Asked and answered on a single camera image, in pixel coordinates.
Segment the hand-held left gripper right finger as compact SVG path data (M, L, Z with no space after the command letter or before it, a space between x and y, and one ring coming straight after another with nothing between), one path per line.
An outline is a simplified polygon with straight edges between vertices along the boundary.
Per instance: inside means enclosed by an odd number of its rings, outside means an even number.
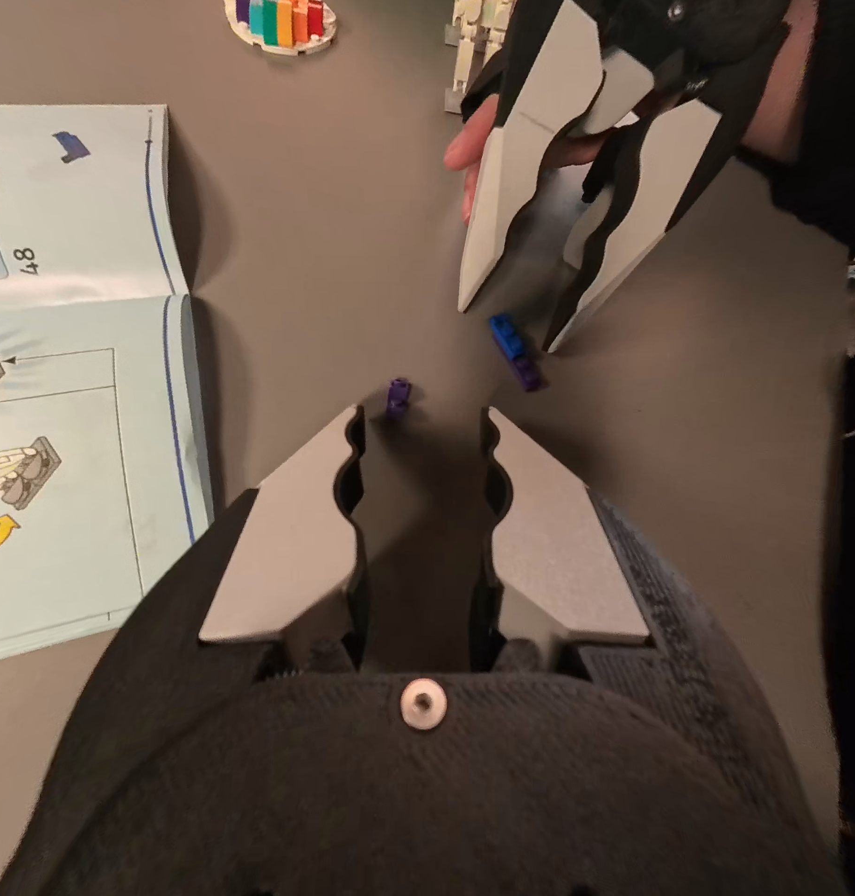
M650 628L582 480L499 409L481 409L491 513L470 602L470 669L515 641L555 670L574 644L645 646Z

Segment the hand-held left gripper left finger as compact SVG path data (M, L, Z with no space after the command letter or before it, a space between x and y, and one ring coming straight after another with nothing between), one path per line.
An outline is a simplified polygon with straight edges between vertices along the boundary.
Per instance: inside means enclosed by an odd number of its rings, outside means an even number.
M259 484L199 630L206 644L278 643L296 666L323 642L362 664L369 596L364 408L351 405Z

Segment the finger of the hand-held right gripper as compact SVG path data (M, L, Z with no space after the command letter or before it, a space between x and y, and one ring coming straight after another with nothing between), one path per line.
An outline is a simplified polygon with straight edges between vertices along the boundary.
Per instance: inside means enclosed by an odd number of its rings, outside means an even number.
M571 128L579 136L605 132L652 91L652 70L606 36L618 6L526 2L514 12L464 243L460 312L502 259L513 221L536 193L553 140Z
M617 130L598 195L571 229L543 341L557 351L660 241L702 160L721 114L699 99Z

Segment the blue and purple lego plate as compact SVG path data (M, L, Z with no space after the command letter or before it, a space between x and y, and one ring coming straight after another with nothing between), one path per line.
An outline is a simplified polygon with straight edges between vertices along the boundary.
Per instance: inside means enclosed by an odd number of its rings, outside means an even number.
M539 367L529 352L520 331L508 314L493 315L489 318L489 330L493 340L503 354L513 375L525 392L536 392L545 382Z

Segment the person's right forearm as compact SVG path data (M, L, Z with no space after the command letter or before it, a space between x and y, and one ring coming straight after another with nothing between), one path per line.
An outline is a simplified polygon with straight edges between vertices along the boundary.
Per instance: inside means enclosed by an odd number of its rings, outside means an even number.
M773 204L855 260L855 2L795 1L742 140Z

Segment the cream lego figure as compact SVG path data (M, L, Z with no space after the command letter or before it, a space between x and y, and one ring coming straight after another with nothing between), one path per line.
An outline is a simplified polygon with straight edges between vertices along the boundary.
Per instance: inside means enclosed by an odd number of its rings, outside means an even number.
M455 1L444 42L456 48L452 86L444 92L444 111L460 115L466 92L489 59L501 49L514 1Z

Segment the rainbow lego assembly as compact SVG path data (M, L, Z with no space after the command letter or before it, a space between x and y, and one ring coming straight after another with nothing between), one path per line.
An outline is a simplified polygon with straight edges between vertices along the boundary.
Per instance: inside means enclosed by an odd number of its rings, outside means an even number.
M273 56L309 56L336 38L336 14L323 1L224 1L223 7L238 38Z

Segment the person's right hand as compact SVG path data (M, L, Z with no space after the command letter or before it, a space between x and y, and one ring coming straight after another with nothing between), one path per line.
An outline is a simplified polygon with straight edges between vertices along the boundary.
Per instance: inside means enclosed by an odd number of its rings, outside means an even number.
M464 173L461 216L468 225L477 192L479 170L489 135L494 128L499 95L490 94L470 117L444 152L444 166L453 172Z

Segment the light blue instruction booklet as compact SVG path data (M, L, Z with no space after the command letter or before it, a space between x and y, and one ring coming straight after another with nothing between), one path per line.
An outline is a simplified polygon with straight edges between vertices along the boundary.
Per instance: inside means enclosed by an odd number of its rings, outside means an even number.
M118 628L213 520L160 105L0 105L0 660Z

